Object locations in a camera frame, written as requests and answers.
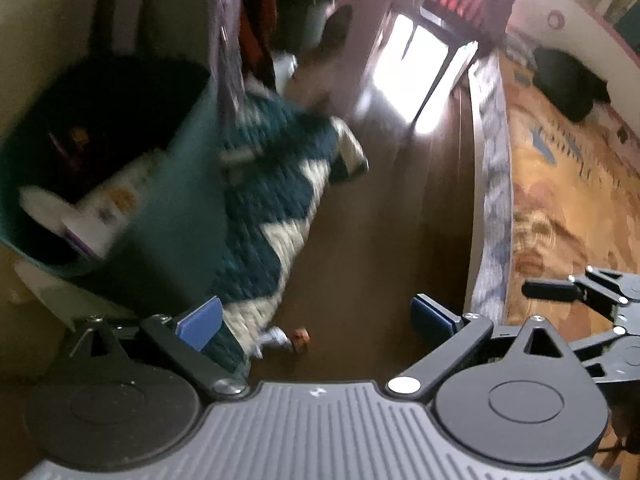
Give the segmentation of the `green white knitted blanket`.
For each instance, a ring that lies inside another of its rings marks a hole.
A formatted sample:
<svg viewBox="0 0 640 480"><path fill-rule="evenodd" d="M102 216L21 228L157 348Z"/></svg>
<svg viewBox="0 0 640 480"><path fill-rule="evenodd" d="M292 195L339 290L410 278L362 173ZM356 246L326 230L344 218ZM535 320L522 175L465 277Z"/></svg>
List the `green white knitted blanket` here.
<svg viewBox="0 0 640 480"><path fill-rule="evenodd" d="M250 371L258 336L280 307L326 188L365 174L366 154L342 118L305 110L252 84L221 136L218 244L198 242L202 289L222 303L204 354L227 372Z"/></svg>

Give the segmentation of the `white purple snack wrapper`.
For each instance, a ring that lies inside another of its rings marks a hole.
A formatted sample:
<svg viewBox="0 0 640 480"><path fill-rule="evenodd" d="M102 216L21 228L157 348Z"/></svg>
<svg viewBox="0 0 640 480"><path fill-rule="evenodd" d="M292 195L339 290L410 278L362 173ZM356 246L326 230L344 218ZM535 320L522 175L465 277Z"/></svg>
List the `white purple snack wrapper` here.
<svg viewBox="0 0 640 480"><path fill-rule="evenodd" d="M165 158L160 151L138 158L76 205L36 186L21 188L20 205L40 226L85 254L103 259L144 204Z"/></svg>

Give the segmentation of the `pink white headboard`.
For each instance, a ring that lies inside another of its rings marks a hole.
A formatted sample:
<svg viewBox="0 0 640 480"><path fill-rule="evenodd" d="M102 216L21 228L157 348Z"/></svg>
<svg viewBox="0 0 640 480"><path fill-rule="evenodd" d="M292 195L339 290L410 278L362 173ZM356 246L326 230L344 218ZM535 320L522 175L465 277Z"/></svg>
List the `pink white headboard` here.
<svg viewBox="0 0 640 480"><path fill-rule="evenodd" d="M516 0L509 27L574 55L608 81L610 92L639 90L639 60L603 18L579 0Z"/></svg>

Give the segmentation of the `dark green trash bin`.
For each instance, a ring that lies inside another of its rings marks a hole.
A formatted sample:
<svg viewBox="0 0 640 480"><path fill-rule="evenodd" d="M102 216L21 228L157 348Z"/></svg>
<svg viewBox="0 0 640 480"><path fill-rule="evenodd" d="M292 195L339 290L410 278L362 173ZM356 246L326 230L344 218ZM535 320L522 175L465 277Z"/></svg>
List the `dark green trash bin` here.
<svg viewBox="0 0 640 480"><path fill-rule="evenodd" d="M198 306L226 249L220 152L231 123L208 69L184 58L73 62L2 142L2 242L144 316ZM52 232L22 206L26 188L85 214L113 196L114 224Z"/></svg>

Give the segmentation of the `black bag on bed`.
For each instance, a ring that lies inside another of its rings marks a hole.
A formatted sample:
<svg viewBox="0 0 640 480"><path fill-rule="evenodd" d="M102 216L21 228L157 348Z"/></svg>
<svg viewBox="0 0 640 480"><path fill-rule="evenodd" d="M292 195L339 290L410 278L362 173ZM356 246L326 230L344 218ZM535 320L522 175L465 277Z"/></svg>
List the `black bag on bed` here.
<svg viewBox="0 0 640 480"><path fill-rule="evenodd" d="M582 122L596 103L611 103L608 82L573 55L538 47L534 50L534 60L535 87L571 122Z"/></svg>

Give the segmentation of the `pink desk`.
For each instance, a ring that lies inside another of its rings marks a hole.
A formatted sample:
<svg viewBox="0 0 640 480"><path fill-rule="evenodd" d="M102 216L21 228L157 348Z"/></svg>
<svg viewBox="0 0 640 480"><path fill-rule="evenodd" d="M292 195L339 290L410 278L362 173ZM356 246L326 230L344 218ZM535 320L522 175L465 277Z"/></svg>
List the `pink desk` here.
<svg viewBox="0 0 640 480"><path fill-rule="evenodd" d="M300 105L356 117L382 94L409 126L432 128L462 75L498 46L515 0L488 0L480 27L426 0L358 0L331 12L284 88Z"/></svg>

